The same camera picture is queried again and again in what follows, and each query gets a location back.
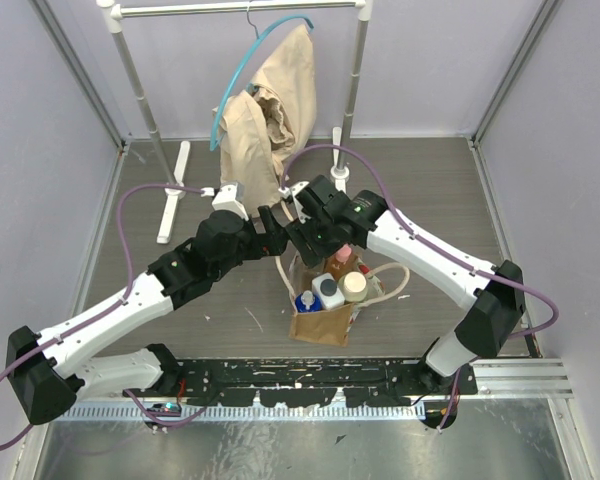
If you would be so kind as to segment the cream lid green jar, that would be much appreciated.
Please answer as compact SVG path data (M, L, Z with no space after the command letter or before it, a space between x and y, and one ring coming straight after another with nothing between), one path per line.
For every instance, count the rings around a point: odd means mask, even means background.
M368 281L359 271L343 275L338 285L347 303L360 303L367 297Z

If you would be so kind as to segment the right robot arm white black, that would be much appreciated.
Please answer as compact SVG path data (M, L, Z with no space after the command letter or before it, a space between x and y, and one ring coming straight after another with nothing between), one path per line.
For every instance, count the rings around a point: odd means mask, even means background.
M421 357L418 379L439 394L454 374L473 359L494 358L526 310L524 295L513 288L522 271L506 260L496 266L418 230L382 196L362 190L350 198L322 175L280 191L296 208L286 231L303 261L315 266L344 245L381 254L439 288L464 312L463 319L436 339Z

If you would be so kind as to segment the canvas tote bag with handles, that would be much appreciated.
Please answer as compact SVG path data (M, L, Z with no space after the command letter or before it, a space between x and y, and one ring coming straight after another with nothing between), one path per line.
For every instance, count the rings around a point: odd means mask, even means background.
M346 346L361 311L398 296L410 280L407 267L390 262L371 269L347 246L316 267L299 254L287 269L280 258L275 265L291 301L289 336L314 344Z

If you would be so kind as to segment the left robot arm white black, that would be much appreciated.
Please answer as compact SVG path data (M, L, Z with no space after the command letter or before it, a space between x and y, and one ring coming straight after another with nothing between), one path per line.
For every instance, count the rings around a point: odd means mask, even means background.
M8 339L9 383L32 425L46 424L80 398L135 389L168 396L178 390L181 367L163 344L129 354L99 352L135 330L208 293L246 261L282 254L289 236L267 207L263 232L229 210L213 212L195 236L161 255L131 285L82 314L34 332L21 327Z

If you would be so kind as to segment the pink cap amber bottle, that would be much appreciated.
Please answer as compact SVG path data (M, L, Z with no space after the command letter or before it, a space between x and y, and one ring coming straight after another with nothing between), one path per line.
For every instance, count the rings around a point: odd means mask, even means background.
M353 248L345 244L326 260L324 272L331 274L335 281L339 281L352 270L355 259Z

